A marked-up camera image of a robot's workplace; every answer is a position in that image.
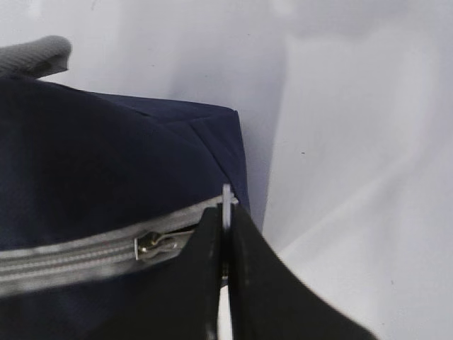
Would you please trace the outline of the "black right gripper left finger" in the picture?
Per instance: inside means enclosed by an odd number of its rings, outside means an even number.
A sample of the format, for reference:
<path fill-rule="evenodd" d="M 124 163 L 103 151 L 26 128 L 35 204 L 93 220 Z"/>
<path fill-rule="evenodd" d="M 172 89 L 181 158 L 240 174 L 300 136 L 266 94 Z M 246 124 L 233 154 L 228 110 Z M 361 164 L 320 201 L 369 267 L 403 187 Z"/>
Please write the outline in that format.
<path fill-rule="evenodd" d="M 105 326 L 107 339 L 217 339 L 222 212 L 204 211 L 174 263 Z"/>

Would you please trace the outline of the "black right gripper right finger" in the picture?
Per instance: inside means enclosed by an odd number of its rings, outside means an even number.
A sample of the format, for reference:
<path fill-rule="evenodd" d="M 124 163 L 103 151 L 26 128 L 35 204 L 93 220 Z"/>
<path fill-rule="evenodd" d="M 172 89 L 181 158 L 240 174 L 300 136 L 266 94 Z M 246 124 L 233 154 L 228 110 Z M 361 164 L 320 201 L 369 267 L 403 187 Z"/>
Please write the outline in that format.
<path fill-rule="evenodd" d="M 226 245 L 234 339 L 375 339 L 303 284 L 240 205 L 231 209 Z"/>

